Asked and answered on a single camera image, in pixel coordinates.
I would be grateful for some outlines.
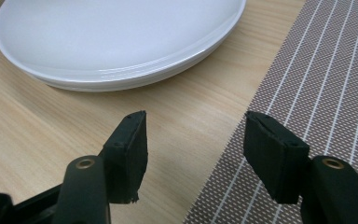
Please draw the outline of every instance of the wood grain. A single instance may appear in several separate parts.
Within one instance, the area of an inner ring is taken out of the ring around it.
[[[51,88],[0,52],[0,192],[19,203],[60,184],[70,161],[98,154],[124,116],[145,110],[141,200],[111,205],[113,223],[182,222],[303,4],[249,0],[236,29],[204,61],[127,91]]]

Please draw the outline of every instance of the white bowl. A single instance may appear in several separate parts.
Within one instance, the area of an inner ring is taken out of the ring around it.
[[[0,50],[31,77],[117,91],[176,75],[227,37],[246,0],[6,0]]]

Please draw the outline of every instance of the placemat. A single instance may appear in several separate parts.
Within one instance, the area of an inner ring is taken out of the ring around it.
[[[270,114],[358,172],[358,1],[308,0],[250,110]],[[242,153],[245,117],[184,223],[301,223],[298,205],[273,202]]]

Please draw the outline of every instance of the wooden table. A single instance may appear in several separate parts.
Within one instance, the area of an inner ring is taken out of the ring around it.
[[[236,29],[208,58],[127,91],[51,88],[0,52],[0,192],[19,203],[60,184],[70,161],[98,154],[127,114],[145,110],[149,163],[140,201],[111,204],[112,220],[182,222],[303,4],[248,0]]]

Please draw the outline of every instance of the gray placemat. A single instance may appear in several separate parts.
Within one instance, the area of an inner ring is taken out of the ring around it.
[[[308,0],[250,110],[270,114],[358,172],[358,1]],[[240,122],[185,223],[301,223],[298,205],[273,202],[242,155]]]

